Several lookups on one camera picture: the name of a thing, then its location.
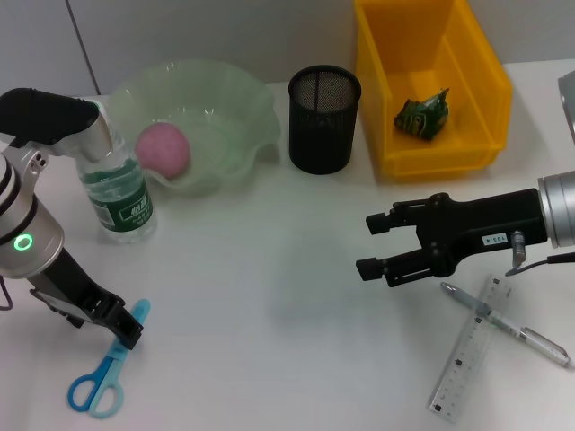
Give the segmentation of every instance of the pen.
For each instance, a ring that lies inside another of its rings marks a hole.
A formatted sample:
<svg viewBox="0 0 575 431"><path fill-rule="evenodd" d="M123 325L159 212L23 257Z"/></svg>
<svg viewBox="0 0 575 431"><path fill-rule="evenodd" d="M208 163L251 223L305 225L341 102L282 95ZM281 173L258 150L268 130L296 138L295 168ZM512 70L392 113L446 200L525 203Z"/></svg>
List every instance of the pen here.
<svg viewBox="0 0 575 431"><path fill-rule="evenodd" d="M564 368L575 369L575 362L569 358L569 355L563 347L556 345L551 340L538 334L534 330L518 326L500 312L493 310L488 304L482 303L464 290L461 290L459 287L455 287L448 283L441 283L441 287L443 287L448 295L453 296L457 301L474 310L478 316L483 317L486 321L497 326L500 330L504 330L516 339L523 341L539 353L550 358L556 364L559 364Z"/></svg>

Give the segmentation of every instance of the blue scissors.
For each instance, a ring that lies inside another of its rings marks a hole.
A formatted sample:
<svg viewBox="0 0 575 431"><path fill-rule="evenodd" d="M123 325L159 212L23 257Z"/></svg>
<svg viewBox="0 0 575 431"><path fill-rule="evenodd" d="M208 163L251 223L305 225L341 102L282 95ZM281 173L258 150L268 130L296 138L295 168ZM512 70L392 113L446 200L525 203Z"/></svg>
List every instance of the blue scissors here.
<svg viewBox="0 0 575 431"><path fill-rule="evenodd" d="M140 299L132 308L131 314L140 324L144 324L149 311L150 302L147 299ZM119 385L118 377L128 352L129 350L122 346L119 339L115 339L96 371L78 377L68 389L68 404L70 407L76 411L88 411L94 418L108 418L116 413L124 401L124 391ZM84 382L94 382L94 386L85 403L78 406L74 402L74 391L80 383ZM109 410L96 411L98 403L107 389L112 389L116 392L116 400Z"/></svg>

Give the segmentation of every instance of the green bottle label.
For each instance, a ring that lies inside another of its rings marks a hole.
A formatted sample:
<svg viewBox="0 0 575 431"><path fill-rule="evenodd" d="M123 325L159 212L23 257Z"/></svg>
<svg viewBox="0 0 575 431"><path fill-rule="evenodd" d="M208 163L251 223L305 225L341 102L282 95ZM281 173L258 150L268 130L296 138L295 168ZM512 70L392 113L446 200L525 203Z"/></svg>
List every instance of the green bottle label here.
<svg viewBox="0 0 575 431"><path fill-rule="evenodd" d="M133 195L114 202L101 202L90 198L102 225L113 232L129 232L143 226L152 216L152 201L147 194L146 182Z"/></svg>

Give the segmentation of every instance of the plastic bottle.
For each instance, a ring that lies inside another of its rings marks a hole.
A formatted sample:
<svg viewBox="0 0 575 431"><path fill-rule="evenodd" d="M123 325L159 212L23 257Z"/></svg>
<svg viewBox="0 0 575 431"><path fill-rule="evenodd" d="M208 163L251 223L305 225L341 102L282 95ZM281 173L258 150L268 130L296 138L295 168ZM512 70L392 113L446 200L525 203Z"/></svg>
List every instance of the plastic bottle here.
<svg viewBox="0 0 575 431"><path fill-rule="evenodd" d="M115 242L132 243L147 238L156 228L152 200L136 155L110 124L105 109L97 101L113 143L112 152L92 163L75 157L75 166L92 202L103 231Z"/></svg>

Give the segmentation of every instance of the green indicator light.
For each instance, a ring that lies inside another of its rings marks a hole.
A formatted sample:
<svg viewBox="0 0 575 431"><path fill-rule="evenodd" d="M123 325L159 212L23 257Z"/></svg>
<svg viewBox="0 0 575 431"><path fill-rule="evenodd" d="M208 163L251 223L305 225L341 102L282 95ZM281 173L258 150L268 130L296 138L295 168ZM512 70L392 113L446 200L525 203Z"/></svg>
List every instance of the green indicator light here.
<svg viewBox="0 0 575 431"><path fill-rule="evenodd" d="M14 240L14 248L18 251L26 251L32 246L33 242L34 240L32 238L32 235L29 235L27 233L23 235L18 235Z"/></svg>

